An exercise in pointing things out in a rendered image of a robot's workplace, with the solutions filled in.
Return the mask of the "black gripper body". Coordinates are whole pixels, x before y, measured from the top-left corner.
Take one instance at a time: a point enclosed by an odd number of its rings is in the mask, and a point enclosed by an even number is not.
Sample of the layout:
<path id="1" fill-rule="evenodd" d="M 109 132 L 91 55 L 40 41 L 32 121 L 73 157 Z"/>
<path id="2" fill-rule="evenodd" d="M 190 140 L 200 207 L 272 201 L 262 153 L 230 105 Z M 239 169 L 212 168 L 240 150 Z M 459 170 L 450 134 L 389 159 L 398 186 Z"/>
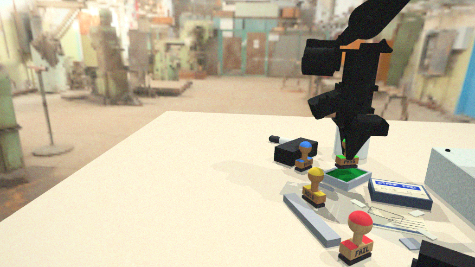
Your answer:
<path id="1" fill-rule="evenodd" d="M 388 136 L 389 124 L 374 114 L 373 92 L 378 91 L 375 79 L 352 79 L 342 77 L 339 88 L 347 91 L 349 113 L 336 112 L 335 118 L 344 121 L 344 130 L 351 135 Z"/>

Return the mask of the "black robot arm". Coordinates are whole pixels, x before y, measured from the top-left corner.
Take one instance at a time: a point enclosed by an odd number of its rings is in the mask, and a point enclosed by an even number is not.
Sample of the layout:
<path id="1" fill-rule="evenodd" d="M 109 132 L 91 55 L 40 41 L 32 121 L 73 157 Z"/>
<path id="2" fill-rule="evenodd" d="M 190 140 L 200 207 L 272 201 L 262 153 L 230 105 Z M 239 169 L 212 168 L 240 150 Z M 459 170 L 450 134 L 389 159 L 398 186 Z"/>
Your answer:
<path id="1" fill-rule="evenodd" d="M 333 76 L 340 71 L 342 52 L 346 52 L 342 77 L 376 79 L 380 53 L 393 49 L 383 39 L 379 43 L 360 43 L 359 49 L 340 49 L 357 39 L 377 36 L 410 0 L 367 0 L 349 16 L 348 27 L 337 40 L 307 39 L 301 61 L 303 75 Z M 311 113 L 316 120 L 340 111 L 349 113 L 347 91 L 339 88 L 308 99 Z"/>

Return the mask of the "white mug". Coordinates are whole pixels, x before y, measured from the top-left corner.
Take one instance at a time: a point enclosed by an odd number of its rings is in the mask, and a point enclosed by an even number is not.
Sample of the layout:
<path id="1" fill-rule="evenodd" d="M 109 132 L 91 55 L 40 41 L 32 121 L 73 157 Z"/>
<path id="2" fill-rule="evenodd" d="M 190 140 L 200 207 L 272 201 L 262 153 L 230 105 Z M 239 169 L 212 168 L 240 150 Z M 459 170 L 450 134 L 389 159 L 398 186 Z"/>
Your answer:
<path id="1" fill-rule="evenodd" d="M 366 141 L 366 143 L 364 143 L 361 149 L 357 152 L 356 156 L 358 156 L 359 159 L 367 158 L 369 144 L 370 144 L 370 138 Z M 334 153 L 336 155 L 343 155 L 342 148 L 341 148 L 341 141 L 340 141 L 340 132 L 339 132 L 339 127 L 337 125 L 336 125 L 336 133 L 335 133 L 335 140 L 334 140 Z"/>

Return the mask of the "wooden fail stamp with red handle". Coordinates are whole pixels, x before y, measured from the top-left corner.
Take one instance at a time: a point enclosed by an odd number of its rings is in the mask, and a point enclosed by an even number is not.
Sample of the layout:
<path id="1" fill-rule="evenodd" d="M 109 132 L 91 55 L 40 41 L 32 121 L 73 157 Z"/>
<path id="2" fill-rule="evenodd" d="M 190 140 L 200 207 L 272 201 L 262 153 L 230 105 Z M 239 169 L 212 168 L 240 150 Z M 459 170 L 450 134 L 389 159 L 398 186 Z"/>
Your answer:
<path id="1" fill-rule="evenodd" d="M 340 242 L 338 258 L 351 266 L 372 256 L 373 241 L 366 234 L 372 230 L 372 218 L 364 211 L 357 210 L 348 217 L 348 226 L 353 237 Z"/>

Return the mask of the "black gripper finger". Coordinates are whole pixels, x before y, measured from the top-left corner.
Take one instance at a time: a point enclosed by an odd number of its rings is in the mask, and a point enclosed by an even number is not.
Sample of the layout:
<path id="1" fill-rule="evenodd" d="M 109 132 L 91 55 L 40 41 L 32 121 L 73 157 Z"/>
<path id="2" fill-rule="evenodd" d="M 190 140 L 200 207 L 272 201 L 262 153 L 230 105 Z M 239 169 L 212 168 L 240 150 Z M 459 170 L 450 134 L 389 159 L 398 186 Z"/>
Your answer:
<path id="1" fill-rule="evenodd" d="M 335 124 L 336 124 L 337 126 L 343 126 L 343 125 L 344 125 L 344 121 L 338 121 L 338 120 L 337 120 L 336 118 L 334 118 L 334 117 L 331 118 L 331 119 L 335 122 Z M 345 133 L 344 133 L 340 128 L 339 128 L 339 132 L 340 132 L 340 141 L 341 141 L 342 154 L 344 155 L 345 149 L 344 149 L 343 146 L 342 146 L 342 142 L 343 142 L 343 140 L 345 139 Z"/>
<path id="2" fill-rule="evenodd" d="M 344 130 L 344 126 L 339 126 L 339 128 L 345 133 L 346 159 L 352 160 L 371 136 L 351 135 Z"/>

